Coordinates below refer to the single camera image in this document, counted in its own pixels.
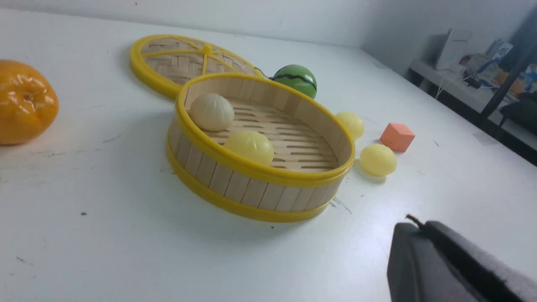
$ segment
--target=white table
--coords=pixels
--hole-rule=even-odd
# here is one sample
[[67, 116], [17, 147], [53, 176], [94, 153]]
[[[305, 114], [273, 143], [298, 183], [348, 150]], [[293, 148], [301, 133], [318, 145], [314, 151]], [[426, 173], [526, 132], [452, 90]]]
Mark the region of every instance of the white table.
[[[455, 74], [449, 70], [435, 70], [430, 63], [426, 63], [421, 60], [413, 60], [409, 68], [426, 80], [420, 85], [422, 89], [427, 89], [427, 84], [432, 83], [441, 87], [445, 92], [465, 103], [478, 113], [483, 111], [485, 106], [490, 101], [490, 98], [494, 95], [492, 90], [486, 87], [481, 87], [479, 89], [469, 87], [462, 80], [462, 75]], [[503, 106], [507, 105], [509, 105], [509, 102], [507, 99], [504, 99], [498, 108], [491, 114], [489, 120], [496, 125], [499, 125], [503, 117], [499, 110]], [[502, 129], [515, 136], [534, 150], [537, 150], [537, 136], [528, 131], [526, 128], [508, 119], [503, 124]]]
[[[130, 45], [161, 33], [211, 41], [267, 74], [308, 66], [319, 102], [364, 119], [358, 154], [389, 122], [416, 138], [385, 182], [353, 169], [339, 203], [310, 221], [227, 213], [170, 172], [172, 102], [128, 68]], [[0, 148], [2, 302], [389, 301], [392, 231], [409, 212], [537, 278], [537, 168], [360, 50], [11, 10], [0, 41], [61, 102], [44, 135]]]

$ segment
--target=plastic orange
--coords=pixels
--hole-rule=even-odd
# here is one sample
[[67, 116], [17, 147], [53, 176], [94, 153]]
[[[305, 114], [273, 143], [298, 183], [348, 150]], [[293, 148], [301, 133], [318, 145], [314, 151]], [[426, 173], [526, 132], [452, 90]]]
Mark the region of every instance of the plastic orange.
[[0, 60], [0, 145], [38, 137], [58, 114], [56, 93], [39, 71]]

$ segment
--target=foam block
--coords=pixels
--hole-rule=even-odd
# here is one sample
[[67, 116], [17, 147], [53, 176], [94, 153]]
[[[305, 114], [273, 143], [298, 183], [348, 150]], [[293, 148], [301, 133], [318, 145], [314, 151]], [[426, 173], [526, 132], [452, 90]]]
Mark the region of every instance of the foam block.
[[414, 132], [405, 125], [389, 123], [380, 141], [394, 152], [405, 152], [414, 137]]

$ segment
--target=woven bamboo lid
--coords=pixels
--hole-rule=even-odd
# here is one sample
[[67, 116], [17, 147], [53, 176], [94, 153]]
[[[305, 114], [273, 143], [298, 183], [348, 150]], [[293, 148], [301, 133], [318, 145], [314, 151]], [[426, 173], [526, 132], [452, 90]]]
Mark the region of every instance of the woven bamboo lid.
[[152, 35], [131, 48], [133, 72], [156, 91], [175, 98], [181, 86], [204, 74], [262, 76], [240, 56], [208, 42], [179, 35]]

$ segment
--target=green watermelon ball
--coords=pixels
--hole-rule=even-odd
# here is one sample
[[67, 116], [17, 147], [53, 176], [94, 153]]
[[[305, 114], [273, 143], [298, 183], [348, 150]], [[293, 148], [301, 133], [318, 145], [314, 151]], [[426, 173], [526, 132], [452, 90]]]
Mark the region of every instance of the green watermelon ball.
[[304, 66], [287, 65], [282, 67], [276, 71], [272, 79], [296, 89], [310, 98], [315, 98], [317, 95], [317, 81], [311, 71]]

